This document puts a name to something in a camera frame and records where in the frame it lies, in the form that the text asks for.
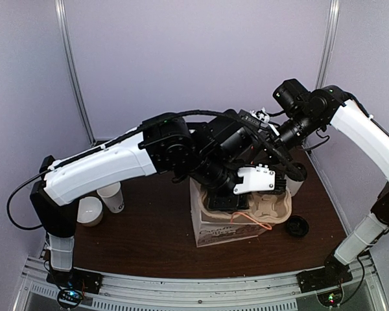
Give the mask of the single white paper cup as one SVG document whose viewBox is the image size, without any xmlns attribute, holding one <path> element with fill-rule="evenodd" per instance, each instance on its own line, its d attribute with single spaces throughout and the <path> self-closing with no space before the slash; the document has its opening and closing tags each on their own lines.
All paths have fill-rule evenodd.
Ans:
<svg viewBox="0 0 389 311">
<path fill-rule="evenodd" d="M 301 172 L 302 177 L 294 177 L 292 172 L 287 171 L 285 179 L 287 181 L 287 188 L 290 191 L 292 197 L 298 193 L 302 184 L 307 179 L 307 169 L 305 166 L 302 163 L 293 163 L 293 165 Z"/>
</svg>

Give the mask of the white printed paper bag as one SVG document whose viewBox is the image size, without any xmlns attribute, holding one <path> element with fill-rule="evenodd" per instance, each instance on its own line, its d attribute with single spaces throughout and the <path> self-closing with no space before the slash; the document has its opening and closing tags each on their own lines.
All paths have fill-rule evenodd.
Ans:
<svg viewBox="0 0 389 311">
<path fill-rule="evenodd" d="M 268 224 L 258 224 L 248 218 L 246 212 L 232 216 L 205 209 L 206 191 L 194 180 L 189 182 L 191 221 L 196 247 L 214 246 L 238 240 L 254 238 L 270 230 Z"/>
</svg>

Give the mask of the brown pulp cup carrier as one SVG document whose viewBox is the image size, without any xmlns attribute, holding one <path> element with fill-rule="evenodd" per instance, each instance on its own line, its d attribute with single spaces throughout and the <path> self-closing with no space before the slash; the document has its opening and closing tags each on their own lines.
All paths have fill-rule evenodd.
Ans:
<svg viewBox="0 0 389 311">
<path fill-rule="evenodd" d="M 205 203 L 206 192 L 202 190 L 199 197 L 194 201 L 195 208 L 200 211 L 202 220 L 216 223 L 250 224 L 247 217 L 241 216 L 241 213 L 253 218 L 256 222 L 263 224 L 280 224 L 285 222 L 292 213 L 292 195 L 289 188 L 286 188 L 282 194 L 260 194 L 253 192 L 247 196 L 248 208 L 240 212 L 208 211 Z"/>
</svg>

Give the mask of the stack of black cup lids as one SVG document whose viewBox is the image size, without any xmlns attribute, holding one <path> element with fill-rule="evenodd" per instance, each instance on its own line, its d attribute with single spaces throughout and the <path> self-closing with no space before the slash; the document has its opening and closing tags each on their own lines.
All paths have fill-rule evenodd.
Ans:
<svg viewBox="0 0 389 311">
<path fill-rule="evenodd" d="M 285 224 L 286 232 L 293 237 L 302 238 L 309 232 L 309 224 L 301 216 L 292 215 Z"/>
</svg>

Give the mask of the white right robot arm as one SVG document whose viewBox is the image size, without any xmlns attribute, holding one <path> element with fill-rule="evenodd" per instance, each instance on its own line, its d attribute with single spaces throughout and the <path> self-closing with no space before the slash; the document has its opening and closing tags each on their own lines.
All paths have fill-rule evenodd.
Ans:
<svg viewBox="0 0 389 311">
<path fill-rule="evenodd" d="M 349 264 L 367 248 L 389 232 L 389 133 L 368 113 L 355 95 L 338 86 L 329 85 L 309 91 L 297 79 L 283 81 L 272 94 L 287 120 L 266 140 L 267 153 L 283 163 L 293 176 L 299 176 L 289 163 L 289 151 L 318 130 L 332 127 L 353 143 L 353 151 L 337 152 L 349 168 L 355 156 L 369 161 L 368 168 L 380 172 L 385 186 L 367 215 L 326 258 L 319 279 L 332 286 L 345 273 Z"/>
</svg>

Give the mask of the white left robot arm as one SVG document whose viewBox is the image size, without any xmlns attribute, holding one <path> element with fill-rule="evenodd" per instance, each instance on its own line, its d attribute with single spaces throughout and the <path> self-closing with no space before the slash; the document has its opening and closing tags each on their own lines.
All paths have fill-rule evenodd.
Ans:
<svg viewBox="0 0 389 311">
<path fill-rule="evenodd" d="M 259 139 L 243 114 L 204 110 L 209 122 L 188 123 L 189 111 L 164 113 L 138 127 L 63 160 L 46 157 L 30 201 L 49 235 L 50 266 L 67 288 L 80 282 L 73 268 L 74 235 L 81 196 L 114 183 L 173 172 L 191 177 L 221 196 L 236 195 L 244 181 L 230 163 Z"/>
</svg>

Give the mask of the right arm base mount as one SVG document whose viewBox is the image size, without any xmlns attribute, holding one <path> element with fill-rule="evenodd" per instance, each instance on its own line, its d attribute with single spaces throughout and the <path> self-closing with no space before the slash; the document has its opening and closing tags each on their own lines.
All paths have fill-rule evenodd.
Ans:
<svg viewBox="0 0 389 311">
<path fill-rule="evenodd" d="M 315 292 L 318 302 L 327 308 L 339 306 L 344 301 L 343 285 L 352 281 L 350 272 L 336 276 L 327 268 L 305 270 L 296 275 L 301 293 Z"/>
</svg>

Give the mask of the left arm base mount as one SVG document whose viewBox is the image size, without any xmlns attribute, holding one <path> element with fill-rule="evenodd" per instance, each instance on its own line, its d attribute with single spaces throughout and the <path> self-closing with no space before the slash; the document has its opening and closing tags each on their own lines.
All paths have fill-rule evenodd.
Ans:
<svg viewBox="0 0 389 311">
<path fill-rule="evenodd" d="M 103 276 L 100 273 L 73 268 L 70 272 L 50 269 L 46 281 L 57 287 L 56 302 L 63 309 L 73 309 L 86 300 L 87 294 L 98 294 Z"/>
</svg>

